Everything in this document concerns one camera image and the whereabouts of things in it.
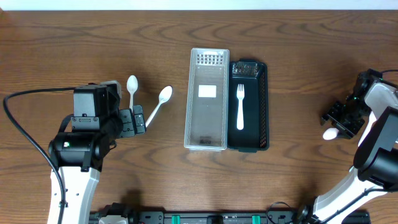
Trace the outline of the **white plastic spoon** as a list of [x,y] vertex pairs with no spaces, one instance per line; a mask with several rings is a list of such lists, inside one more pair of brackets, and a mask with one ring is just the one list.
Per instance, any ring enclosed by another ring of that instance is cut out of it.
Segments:
[[166,86],[162,89],[162,91],[159,93],[159,103],[157,104],[157,106],[155,107],[155,109],[153,110],[153,112],[150,114],[150,116],[148,117],[147,121],[146,121],[146,127],[149,126],[149,124],[151,123],[151,121],[153,120],[154,116],[156,115],[157,111],[159,110],[160,106],[163,103],[166,103],[169,101],[169,99],[172,96],[172,92],[173,92],[173,88],[172,86]]
[[128,80],[127,80],[127,90],[130,94],[130,100],[129,100],[129,108],[133,110],[134,106],[134,94],[138,89],[138,81],[136,76],[131,75]]

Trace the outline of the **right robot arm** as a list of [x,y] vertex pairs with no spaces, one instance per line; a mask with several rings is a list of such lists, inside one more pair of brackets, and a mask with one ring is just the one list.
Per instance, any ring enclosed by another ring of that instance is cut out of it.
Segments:
[[397,191],[397,85],[382,72],[361,72],[346,102],[336,101],[322,116],[321,123],[327,121],[332,127],[325,140],[351,139],[365,130],[348,175],[298,212],[296,222],[342,223],[368,201]]

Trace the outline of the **white plastic fork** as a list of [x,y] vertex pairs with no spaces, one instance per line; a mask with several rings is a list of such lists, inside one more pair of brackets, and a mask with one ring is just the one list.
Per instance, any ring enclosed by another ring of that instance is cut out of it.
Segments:
[[236,127],[238,130],[243,130],[244,128],[244,118],[243,118],[244,85],[243,84],[238,85],[236,97],[238,99],[238,113],[237,113]]
[[339,130],[337,128],[328,128],[324,133],[323,133],[323,139],[324,140],[332,140],[337,138],[339,133]]

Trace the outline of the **white plastic fork top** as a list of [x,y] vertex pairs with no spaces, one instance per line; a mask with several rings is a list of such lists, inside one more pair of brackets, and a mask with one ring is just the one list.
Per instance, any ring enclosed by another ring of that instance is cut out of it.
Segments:
[[244,128],[244,118],[243,118],[244,85],[243,84],[238,85],[236,97],[238,99],[238,113],[237,113],[236,127],[238,130],[243,130]]

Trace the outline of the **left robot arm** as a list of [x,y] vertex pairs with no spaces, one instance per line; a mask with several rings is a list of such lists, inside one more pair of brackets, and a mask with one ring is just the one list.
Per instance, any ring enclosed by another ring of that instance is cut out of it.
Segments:
[[49,144],[55,164],[49,223],[88,223],[103,159],[117,139],[146,132],[142,106],[122,110],[120,101],[116,80],[74,89],[74,112]]

